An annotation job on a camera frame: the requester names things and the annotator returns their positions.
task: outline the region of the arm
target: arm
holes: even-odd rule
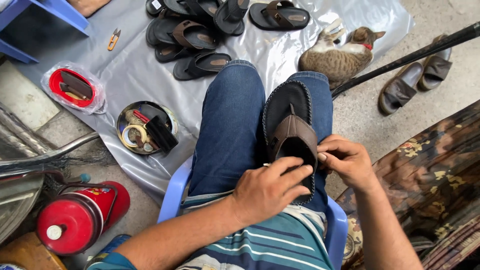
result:
[[[365,147],[331,135],[317,151],[324,166],[336,171],[355,192],[366,269],[423,269],[373,172]]]
[[[270,167],[248,170],[233,194],[188,213],[159,223],[120,245],[115,252],[125,256],[137,269],[173,269],[197,249],[264,221],[282,211],[296,197],[310,194],[296,185],[312,173],[302,159],[281,158]]]

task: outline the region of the jeans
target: jeans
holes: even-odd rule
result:
[[[332,133],[333,104],[325,75],[297,72],[288,80],[303,82],[312,98],[312,128],[318,142]],[[243,60],[224,66],[207,89],[200,135],[193,154],[188,196],[231,191],[248,169],[257,169],[266,160],[266,141],[261,113],[265,89],[255,67]],[[313,199],[303,205],[325,212],[325,170],[315,173]]]

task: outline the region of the striped shirt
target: striped shirt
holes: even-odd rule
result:
[[[209,205],[232,191],[187,197],[184,213]],[[178,270],[333,270],[324,245],[325,214],[302,206],[248,226],[194,252]],[[112,253],[88,270],[134,270]]]

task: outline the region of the black pole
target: black pole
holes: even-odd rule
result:
[[[458,32],[455,32],[445,38],[440,39],[435,43],[431,43],[419,50],[414,51],[409,55],[406,55],[398,60],[395,60],[390,64],[386,64],[385,66],[380,67],[374,71],[371,71],[360,77],[347,81],[346,83],[342,84],[341,86],[337,87],[335,90],[332,91],[332,99],[335,100],[341,93],[361,83],[364,83],[372,78],[375,78],[376,76],[382,75],[386,72],[397,69],[404,65],[413,63],[429,55],[438,53],[439,51],[451,48],[455,45],[464,43],[465,41],[469,41],[479,36],[480,36],[480,22],[476,22],[470,26],[463,28]]]

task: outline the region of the cat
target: cat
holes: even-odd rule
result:
[[[373,43],[385,32],[373,32],[368,27],[355,30],[349,42],[341,48],[334,46],[334,40],[345,33],[345,28],[331,34],[342,23],[334,20],[320,32],[317,42],[304,52],[299,59],[300,71],[315,71],[327,76],[330,89],[335,89],[364,70],[372,61]]]

